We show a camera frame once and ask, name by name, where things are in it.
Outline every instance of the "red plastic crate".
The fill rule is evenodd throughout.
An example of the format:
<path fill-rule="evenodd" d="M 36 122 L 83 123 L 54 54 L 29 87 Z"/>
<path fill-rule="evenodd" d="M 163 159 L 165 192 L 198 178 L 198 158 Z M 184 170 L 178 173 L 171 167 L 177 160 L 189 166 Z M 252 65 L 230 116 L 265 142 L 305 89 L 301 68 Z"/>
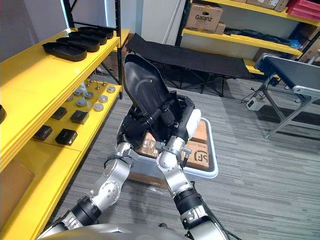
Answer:
<path fill-rule="evenodd" d="M 309 19 L 309 20 L 316 21 L 316 22 L 320 22 L 320 14 L 318 14 L 318 13 L 301 10 L 299 8 L 297 9 L 295 7 L 288 8 L 288 10 L 286 12 L 290 15 L 294 15 L 294 16 L 301 17 L 304 19 Z"/>
<path fill-rule="evenodd" d="M 288 8 L 295 8 L 296 10 L 301 9 L 313 13 L 320 13 L 320 4 L 308 0 L 290 0 L 286 6 Z"/>

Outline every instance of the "black fabric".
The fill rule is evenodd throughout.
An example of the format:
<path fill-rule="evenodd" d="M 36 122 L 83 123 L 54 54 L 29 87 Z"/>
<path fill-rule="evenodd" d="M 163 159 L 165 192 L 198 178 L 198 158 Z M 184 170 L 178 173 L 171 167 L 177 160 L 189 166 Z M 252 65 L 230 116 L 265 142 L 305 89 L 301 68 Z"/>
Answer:
<path fill-rule="evenodd" d="M 247 37 L 251 37 L 251 38 L 255 38 L 255 39 L 261 39 L 261 40 L 265 40 L 265 41 L 269 41 L 269 42 L 273 42 L 273 43 L 277 43 L 277 44 L 283 44 L 283 45 L 290 46 L 290 41 L 288 41 L 287 39 L 273 36 L 270 34 L 263 34 L 259 31 L 254 31 L 254 30 L 249 30 L 249 29 L 237 30 L 237 29 L 233 29 L 233 28 L 226 28 L 224 30 L 224 34 L 242 35 L 242 36 L 247 36 Z"/>
<path fill-rule="evenodd" d="M 234 78 L 252 78 L 241 58 L 145 41 L 138 34 L 135 34 L 125 46 L 134 53 L 158 63 Z"/>
<path fill-rule="evenodd" d="M 266 56 L 262 65 L 263 69 L 276 73 L 291 89 L 303 86 L 320 90 L 319 66 L 272 56 Z"/>

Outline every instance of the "galanz box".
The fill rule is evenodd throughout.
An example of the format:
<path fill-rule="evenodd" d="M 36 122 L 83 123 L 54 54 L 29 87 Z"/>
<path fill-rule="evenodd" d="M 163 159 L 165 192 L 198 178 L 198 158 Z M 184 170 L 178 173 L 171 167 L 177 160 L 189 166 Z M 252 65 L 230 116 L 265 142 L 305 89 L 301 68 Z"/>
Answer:
<path fill-rule="evenodd" d="M 218 26 L 223 9 L 216 3 L 209 5 L 193 3 L 189 13 L 186 28 L 205 33 L 214 33 Z"/>

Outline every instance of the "black conveyor belt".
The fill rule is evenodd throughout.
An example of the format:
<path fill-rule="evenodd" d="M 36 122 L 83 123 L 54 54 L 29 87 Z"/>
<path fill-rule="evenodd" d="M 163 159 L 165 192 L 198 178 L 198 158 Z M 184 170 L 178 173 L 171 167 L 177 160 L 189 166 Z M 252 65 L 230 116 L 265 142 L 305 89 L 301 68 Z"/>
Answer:
<path fill-rule="evenodd" d="M 234 78 L 252 78 L 241 58 L 145 41 L 138 34 L 131 38 L 126 47 L 146 59 L 162 64 Z"/>
<path fill-rule="evenodd" d="M 276 73 L 291 89 L 303 86 L 320 90 L 320 67 L 274 56 L 265 56 L 258 68 L 262 72 Z"/>

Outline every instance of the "sf logo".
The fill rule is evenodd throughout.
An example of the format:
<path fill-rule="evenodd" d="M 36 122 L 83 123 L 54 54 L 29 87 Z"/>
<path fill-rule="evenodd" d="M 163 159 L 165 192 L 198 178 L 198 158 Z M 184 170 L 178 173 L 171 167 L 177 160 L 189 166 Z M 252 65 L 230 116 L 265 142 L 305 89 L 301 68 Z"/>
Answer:
<path fill-rule="evenodd" d="M 201 151 L 201 150 L 195 151 L 194 159 L 199 162 L 207 163 L 208 162 L 208 155 L 205 151 Z"/>

